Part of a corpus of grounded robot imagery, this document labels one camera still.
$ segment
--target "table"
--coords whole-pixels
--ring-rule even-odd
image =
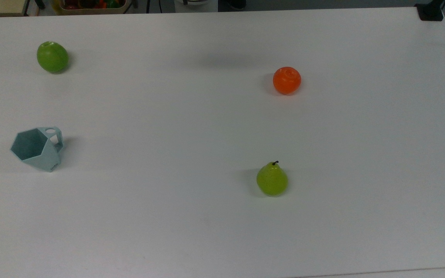
[[[40,43],[69,50],[49,74]],[[292,66],[303,84],[277,94]],[[59,127],[45,173],[9,151]],[[290,178],[265,197],[255,175]],[[445,21],[415,8],[0,18],[0,277],[445,267]]]
[[[391,271],[381,273],[363,273],[339,276],[322,276],[323,278],[445,278],[445,269]]]

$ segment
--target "plastic fruit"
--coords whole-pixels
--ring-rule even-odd
[[[65,0],[65,6],[77,6],[78,7],[78,0]]]
[[[302,84],[302,77],[296,69],[282,67],[274,73],[272,83],[278,92],[289,95]]]
[[[48,72],[57,72],[68,65],[68,53],[57,42],[44,42],[37,49],[37,62]]]
[[[269,196],[282,194],[288,187],[288,176],[276,162],[269,162],[256,175],[256,183],[262,192]]]

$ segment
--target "green pear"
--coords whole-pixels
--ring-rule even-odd
[[[288,176],[276,162],[269,162],[256,175],[256,183],[262,192],[269,196],[277,196],[288,187]]]

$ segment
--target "floor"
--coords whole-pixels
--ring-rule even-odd
[[[46,9],[39,15],[56,15],[49,2],[44,0]],[[176,0],[152,0],[150,13],[160,13],[161,7],[164,13],[175,12]],[[293,9],[336,9],[336,8],[369,8],[369,7],[413,7],[416,3],[428,3],[430,0],[247,0],[247,6],[243,11],[260,10],[293,10]],[[147,0],[138,0],[138,8],[130,7],[128,14],[144,14]],[[219,0],[219,12],[233,11],[224,0]]]

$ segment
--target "light blue cup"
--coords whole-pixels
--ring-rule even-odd
[[[56,135],[57,143],[51,141]],[[37,169],[52,172],[61,164],[63,136],[57,127],[34,128],[17,134],[11,151],[22,162]]]

